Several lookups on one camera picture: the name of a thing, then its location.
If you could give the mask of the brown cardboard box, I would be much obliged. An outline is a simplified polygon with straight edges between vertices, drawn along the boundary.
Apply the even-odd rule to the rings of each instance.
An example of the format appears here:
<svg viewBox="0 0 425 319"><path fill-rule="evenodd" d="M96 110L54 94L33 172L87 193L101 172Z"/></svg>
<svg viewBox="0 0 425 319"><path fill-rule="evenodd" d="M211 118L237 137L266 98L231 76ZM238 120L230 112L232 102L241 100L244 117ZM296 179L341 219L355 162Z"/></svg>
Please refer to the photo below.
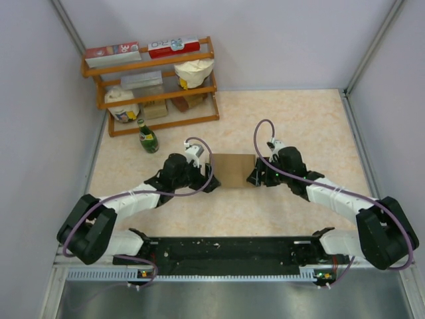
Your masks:
<svg viewBox="0 0 425 319"><path fill-rule="evenodd" d="M223 189L250 189L254 185L247 182L255 167L254 154L213 154L214 176Z"/></svg>

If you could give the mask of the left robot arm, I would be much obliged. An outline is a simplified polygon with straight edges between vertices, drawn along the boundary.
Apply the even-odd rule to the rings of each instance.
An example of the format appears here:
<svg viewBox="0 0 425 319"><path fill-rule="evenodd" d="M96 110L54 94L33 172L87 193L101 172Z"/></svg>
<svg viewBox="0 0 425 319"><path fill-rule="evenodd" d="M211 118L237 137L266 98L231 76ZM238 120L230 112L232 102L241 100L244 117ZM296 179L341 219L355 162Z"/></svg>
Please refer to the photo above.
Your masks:
<svg viewBox="0 0 425 319"><path fill-rule="evenodd" d="M214 176L215 161L200 164L197 154L171 154L163 167L137 187L111 195L83 195L57 233L62 253L92 265L103 256L146 262L151 254L147 236L137 229L116 230L116 224L141 211L156 209L188 187L189 195L210 193L219 185Z"/></svg>

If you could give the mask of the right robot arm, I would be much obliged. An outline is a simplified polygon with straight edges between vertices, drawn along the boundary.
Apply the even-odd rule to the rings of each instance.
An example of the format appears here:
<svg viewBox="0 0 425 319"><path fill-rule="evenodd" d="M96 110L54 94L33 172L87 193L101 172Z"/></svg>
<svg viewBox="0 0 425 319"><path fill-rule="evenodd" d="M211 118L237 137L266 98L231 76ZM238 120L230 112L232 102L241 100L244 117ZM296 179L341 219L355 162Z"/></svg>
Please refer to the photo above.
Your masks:
<svg viewBox="0 0 425 319"><path fill-rule="evenodd" d="M354 231L331 229L320 235L309 250L314 261L325 263L341 254L361 257L380 270L404 270L412 264L419 240L401 204L389 196L375 199L354 193L308 170L297 148L272 147L271 157L257 157L247 180L256 186L285 184L294 195L354 224Z"/></svg>

